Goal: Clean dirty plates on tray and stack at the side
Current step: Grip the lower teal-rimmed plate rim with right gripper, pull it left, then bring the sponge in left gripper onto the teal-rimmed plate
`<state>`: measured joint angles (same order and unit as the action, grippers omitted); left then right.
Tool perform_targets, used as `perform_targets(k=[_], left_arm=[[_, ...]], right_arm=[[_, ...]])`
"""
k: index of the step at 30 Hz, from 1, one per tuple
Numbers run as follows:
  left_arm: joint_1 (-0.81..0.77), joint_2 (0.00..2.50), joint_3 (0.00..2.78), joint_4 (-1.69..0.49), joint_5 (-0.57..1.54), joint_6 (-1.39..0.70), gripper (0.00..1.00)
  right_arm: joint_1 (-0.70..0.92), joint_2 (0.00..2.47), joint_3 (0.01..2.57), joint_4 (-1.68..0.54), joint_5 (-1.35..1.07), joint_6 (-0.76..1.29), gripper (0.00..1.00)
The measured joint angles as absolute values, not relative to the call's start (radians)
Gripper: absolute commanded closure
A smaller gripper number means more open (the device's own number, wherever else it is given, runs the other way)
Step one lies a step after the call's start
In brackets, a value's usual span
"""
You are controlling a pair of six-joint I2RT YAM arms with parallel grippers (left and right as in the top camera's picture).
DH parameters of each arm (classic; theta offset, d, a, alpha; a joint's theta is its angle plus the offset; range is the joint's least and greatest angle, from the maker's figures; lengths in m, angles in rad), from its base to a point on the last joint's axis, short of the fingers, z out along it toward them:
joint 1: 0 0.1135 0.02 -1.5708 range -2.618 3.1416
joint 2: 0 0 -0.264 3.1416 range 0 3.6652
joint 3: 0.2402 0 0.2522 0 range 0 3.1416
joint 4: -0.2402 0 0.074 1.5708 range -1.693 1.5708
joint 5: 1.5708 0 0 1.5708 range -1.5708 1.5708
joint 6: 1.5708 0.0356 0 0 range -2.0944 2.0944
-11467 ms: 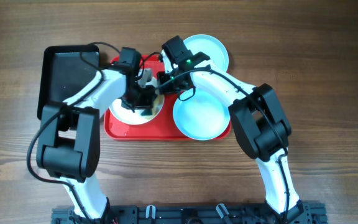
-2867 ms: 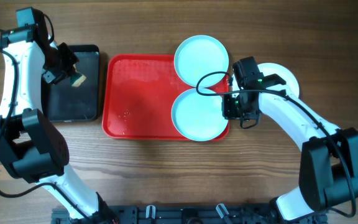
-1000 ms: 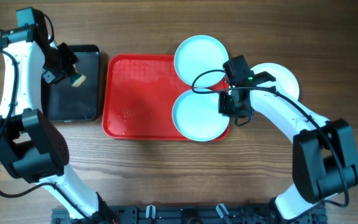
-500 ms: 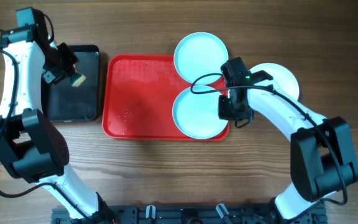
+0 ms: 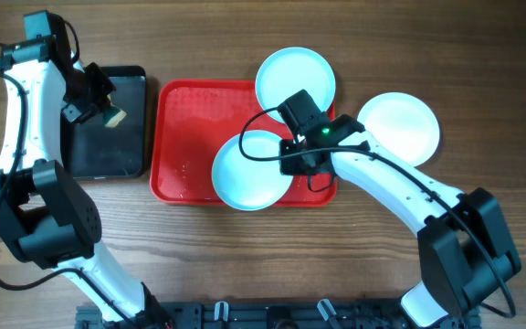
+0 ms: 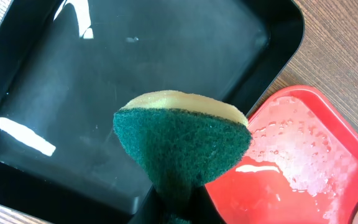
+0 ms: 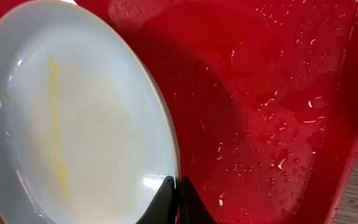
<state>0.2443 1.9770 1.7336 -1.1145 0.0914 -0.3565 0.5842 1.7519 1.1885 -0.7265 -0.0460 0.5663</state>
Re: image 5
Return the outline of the green yellow sponge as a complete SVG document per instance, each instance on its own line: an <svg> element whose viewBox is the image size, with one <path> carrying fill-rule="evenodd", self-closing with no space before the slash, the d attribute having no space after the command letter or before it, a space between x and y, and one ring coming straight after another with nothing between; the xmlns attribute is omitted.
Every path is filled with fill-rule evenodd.
<svg viewBox="0 0 526 329"><path fill-rule="evenodd" d="M125 117L127 113L120 107L114 105L111 96L107 96L106 104L102 109L102 122L107 128L115 128Z"/></svg>

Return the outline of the white round plate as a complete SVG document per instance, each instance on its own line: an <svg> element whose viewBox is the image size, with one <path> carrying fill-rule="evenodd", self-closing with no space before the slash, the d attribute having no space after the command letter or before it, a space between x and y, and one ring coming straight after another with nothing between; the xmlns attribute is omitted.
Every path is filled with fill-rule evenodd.
<svg viewBox="0 0 526 329"><path fill-rule="evenodd" d="M385 149L412 166L427 162L440 144L436 115L407 93L386 92L371 98L357 120Z"/></svg>

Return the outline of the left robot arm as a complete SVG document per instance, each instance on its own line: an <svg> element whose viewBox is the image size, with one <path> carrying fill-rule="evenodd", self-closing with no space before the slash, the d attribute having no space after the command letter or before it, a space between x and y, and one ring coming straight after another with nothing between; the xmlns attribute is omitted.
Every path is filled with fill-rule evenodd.
<svg viewBox="0 0 526 329"><path fill-rule="evenodd" d="M7 91L0 239L46 280L72 281L97 305L104 327L171 328L173 317L103 243L98 209L63 165L63 122L123 119L110 99L114 85L98 65L80 64L76 32L64 18L41 10L24 24L26 39L0 48Z"/></svg>

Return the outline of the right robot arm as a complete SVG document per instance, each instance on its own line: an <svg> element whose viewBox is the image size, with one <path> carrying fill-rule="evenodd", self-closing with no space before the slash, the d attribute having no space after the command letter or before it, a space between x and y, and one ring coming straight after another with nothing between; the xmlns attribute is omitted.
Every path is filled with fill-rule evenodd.
<svg viewBox="0 0 526 329"><path fill-rule="evenodd" d="M516 307L506 285L521 259L495 196L479 187L469 194L421 173L382 147L353 117L335 119L305 90L277 108L293 134L280 144L287 175L328 173L373 196L416 235L421 281L401 299L418 327L461 318L503 292L511 318Z"/></svg>

